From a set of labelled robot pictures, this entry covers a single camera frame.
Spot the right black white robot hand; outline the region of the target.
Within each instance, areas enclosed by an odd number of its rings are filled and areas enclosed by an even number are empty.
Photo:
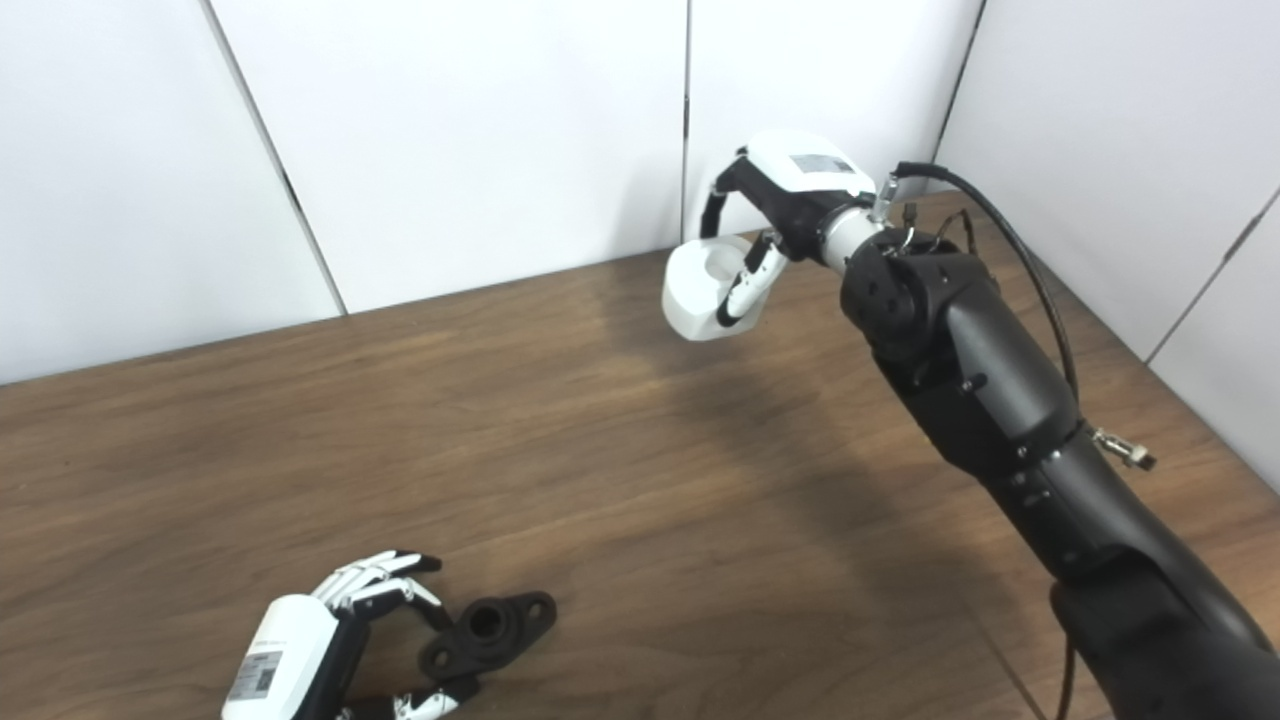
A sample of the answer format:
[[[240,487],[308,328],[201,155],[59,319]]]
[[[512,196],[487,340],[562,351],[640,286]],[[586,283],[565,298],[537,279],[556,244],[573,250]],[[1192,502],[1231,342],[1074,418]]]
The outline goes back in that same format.
[[[876,182],[831,141],[801,131],[754,135],[712,181],[699,236],[717,237],[733,193],[768,222],[716,309],[723,328],[737,325],[792,263],[814,261],[844,274],[854,252],[887,227],[876,215]]]

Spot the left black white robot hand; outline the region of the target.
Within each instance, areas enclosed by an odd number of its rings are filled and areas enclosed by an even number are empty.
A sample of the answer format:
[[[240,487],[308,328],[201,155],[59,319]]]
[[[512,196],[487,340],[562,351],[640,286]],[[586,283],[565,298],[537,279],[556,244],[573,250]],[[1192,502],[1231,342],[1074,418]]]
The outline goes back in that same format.
[[[408,607],[433,630],[453,621],[413,578],[440,559],[387,550],[334,570],[305,594],[284,594],[264,614],[221,706],[224,719],[440,719],[474,700],[475,676],[426,689],[348,700],[371,625]]]

